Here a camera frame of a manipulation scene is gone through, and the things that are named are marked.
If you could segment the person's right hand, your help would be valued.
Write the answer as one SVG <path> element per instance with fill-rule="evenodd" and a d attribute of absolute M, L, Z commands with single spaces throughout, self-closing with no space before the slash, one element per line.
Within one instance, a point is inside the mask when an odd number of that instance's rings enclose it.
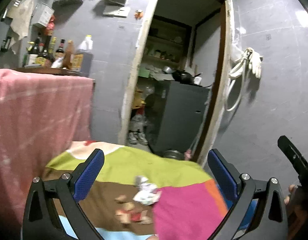
<path fill-rule="evenodd" d="M 289 195 L 285 197 L 284 203 L 287 213 L 288 233 L 287 239 L 297 239 L 308 217 L 305 205 L 305 193 L 301 186 L 290 185 Z"/>

